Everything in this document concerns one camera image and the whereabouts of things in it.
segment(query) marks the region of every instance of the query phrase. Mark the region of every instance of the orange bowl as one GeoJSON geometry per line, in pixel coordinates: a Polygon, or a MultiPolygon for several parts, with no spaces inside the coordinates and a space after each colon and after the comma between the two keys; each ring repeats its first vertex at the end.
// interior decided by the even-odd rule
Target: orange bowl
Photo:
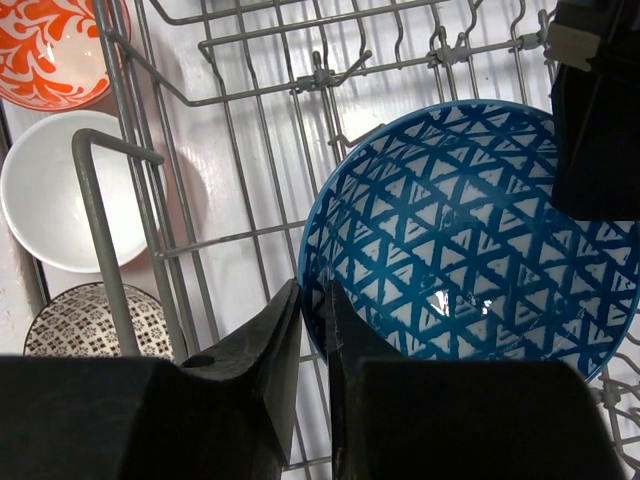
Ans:
{"type": "Polygon", "coordinates": [[[0,96],[59,112],[88,106],[108,91],[91,0],[0,0],[0,96]]]}

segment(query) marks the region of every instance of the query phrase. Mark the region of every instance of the blue bowl rim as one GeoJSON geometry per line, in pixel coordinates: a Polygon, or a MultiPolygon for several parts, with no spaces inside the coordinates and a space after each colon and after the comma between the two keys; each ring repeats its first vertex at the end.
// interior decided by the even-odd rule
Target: blue bowl rim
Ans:
{"type": "MultiPolygon", "coordinates": [[[[476,105],[476,106],[479,106],[479,105],[491,105],[491,106],[494,106],[495,105],[495,106],[501,106],[501,107],[510,108],[510,109],[513,109],[513,110],[521,110],[523,112],[527,112],[527,113],[530,113],[530,114],[538,116],[538,117],[547,117],[548,120],[553,121],[553,115],[551,113],[546,112],[544,110],[540,110],[539,108],[531,107],[529,105],[524,105],[522,103],[510,102],[510,101],[507,101],[507,100],[492,100],[492,99],[455,100],[455,101],[451,101],[451,102],[437,103],[435,105],[431,105],[431,106],[424,107],[424,108],[421,108],[419,110],[416,110],[414,112],[407,113],[406,115],[403,115],[403,116],[401,116],[399,118],[396,118],[391,123],[388,123],[384,127],[380,128],[379,130],[376,130],[374,133],[372,133],[371,135],[369,135],[368,137],[363,139],[358,144],[358,146],[356,148],[354,148],[351,152],[349,152],[347,157],[342,161],[342,163],[340,163],[340,165],[338,165],[338,167],[331,173],[331,175],[329,175],[329,178],[327,178],[327,180],[325,181],[324,185],[320,189],[320,192],[318,192],[318,196],[314,200],[313,205],[311,206],[311,210],[309,211],[309,215],[307,217],[307,221],[305,223],[304,230],[302,232],[302,241],[300,243],[300,251],[298,253],[298,272],[297,272],[297,275],[298,275],[298,283],[300,285],[300,290],[301,290],[301,293],[302,293],[303,297],[304,297],[304,294],[305,294],[305,285],[303,284],[303,278],[304,278],[304,273],[305,273],[304,265],[306,264],[306,262],[303,262],[302,260],[306,259],[306,257],[307,257],[306,250],[307,250],[307,243],[308,243],[308,239],[309,239],[309,228],[311,226],[313,218],[315,218],[315,216],[318,213],[318,209],[320,208],[320,205],[322,204],[322,199],[326,195],[326,193],[329,190],[329,188],[331,188],[331,186],[335,183],[336,179],[338,179],[342,175],[342,172],[348,168],[348,165],[353,161],[354,158],[357,158],[358,154],[363,149],[368,147],[373,141],[377,140],[378,138],[381,138],[381,137],[389,134],[390,131],[398,128],[398,126],[402,125],[403,123],[409,122],[409,121],[413,120],[416,117],[420,117],[420,116],[424,115],[425,113],[429,113],[429,112],[432,112],[432,111],[435,111],[435,110],[443,110],[445,108],[453,108],[453,107],[459,107],[459,106],[465,106],[465,105],[476,105]]],[[[635,222],[635,224],[636,224],[636,228],[639,228],[639,223],[635,222]]],[[[605,358],[602,360],[600,365],[598,365],[594,369],[594,371],[591,372],[591,375],[589,375],[589,377],[586,379],[587,383],[590,382],[591,380],[593,380],[602,371],[602,369],[609,363],[609,361],[611,360],[613,355],[618,351],[618,348],[620,348],[620,344],[622,343],[622,341],[624,340],[625,336],[629,332],[629,328],[631,327],[631,324],[633,323],[633,319],[634,319],[634,317],[636,315],[636,310],[638,308],[638,301],[639,300],[640,300],[640,272],[638,274],[638,277],[636,278],[636,296],[635,296],[635,299],[633,300],[633,302],[631,304],[631,311],[633,312],[633,314],[630,315],[627,318],[627,320],[625,321],[624,330],[621,332],[620,338],[618,338],[618,340],[615,342],[614,348],[612,348],[611,351],[605,356],[605,358]]],[[[311,338],[311,341],[313,342],[313,344],[314,344],[316,350],[318,351],[318,353],[320,353],[320,356],[326,362],[327,361],[327,352],[325,351],[324,348],[321,348],[320,345],[318,345],[318,341],[311,334],[312,328],[310,328],[311,327],[310,316],[311,316],[311,313],[307,311],[306,302],[304,301],[304,298],[303,298],[303,300],[302,300],[302,317],[304,319],[305,325],[307,326],[307,331],[309,332],[309,337],[311,338]]]]}

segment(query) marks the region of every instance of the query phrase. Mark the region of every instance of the dish rack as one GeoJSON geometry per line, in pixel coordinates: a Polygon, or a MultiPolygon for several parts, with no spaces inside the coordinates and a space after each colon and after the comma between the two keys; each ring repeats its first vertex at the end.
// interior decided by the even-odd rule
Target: dish rack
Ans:
{"type": "MultiPolygon", "coordinates": [[[[92,144],[133,159],[157,294],[181,361],[249,319],[294,275],[318,190],[381,124],[462,98],[549,110],[556,65],[543,53],[554,6],[134,0],[129,11],[139,31],[129,42],[120,1],[94,0],[124,140],[81,131],[74,155],[123,352],[138,353],[92,144]],[[158,168],[169,177],[167,198],[158,168]]],[[[634,332],[591,387],[616,451],[640,478],[634,332]]],[[[325,365],[305,338],[283,478],[330,478],[327,393],[325,365]]]]}

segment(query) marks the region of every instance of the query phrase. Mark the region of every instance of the blue bowl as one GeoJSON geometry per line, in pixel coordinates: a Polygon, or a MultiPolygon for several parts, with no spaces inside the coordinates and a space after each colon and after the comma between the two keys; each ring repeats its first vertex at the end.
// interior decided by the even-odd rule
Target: blue bowl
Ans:
{"type": "Polygon", "coordinates": [[[550,205],[548,113],[502,101],[437,105],[356,148],[320,192],[298,278],[325,354],[324,287],[401,352],[425,359],[563,360],[593,378],[638,303],[634,222],[550,205]]]}

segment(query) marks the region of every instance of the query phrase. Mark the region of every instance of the bowl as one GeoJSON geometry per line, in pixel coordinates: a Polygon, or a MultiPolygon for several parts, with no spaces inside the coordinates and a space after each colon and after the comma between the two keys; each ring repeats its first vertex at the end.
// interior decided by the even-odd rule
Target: bowl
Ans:
{"type": "MultiPolygon", "coordinates": [[[[66,112],[41,120],[9,151],[0,199],[11,232],[34,257],[63,270],[97,273],[100,266],[71,154],[71,138],[80,128],[121,138],[118,119],[104,113],[66,112]]],[[[96,146],[92,150],[116,257],[124,265],[147,245],[129,164],[120,153],[96,146]]]]}
{"type": "Polygon", "coordinates": [[[593,378],[638,303],[633,222],[575,221],[550,204],[548,113],[501,101],[417,111],[363,141],[305,227],[303,312],[324,354],[324,287],[401,352],[563,360],[593,378]]]}
{"type": "Polygon", "coordinates": [[[108,91],[91,0],[0,0],[0,96],[56,112],[91,105],[108,91]]]}
{"type": "MultiPolygon", "coordinates": [[[[124,286],[140,353],[173,360],[160,302],[124,286]]],[[[117,357],[120,345],[103,283],[87,283],[58,295],[35,318],[24,354],[56,357],[117,357]]]]}

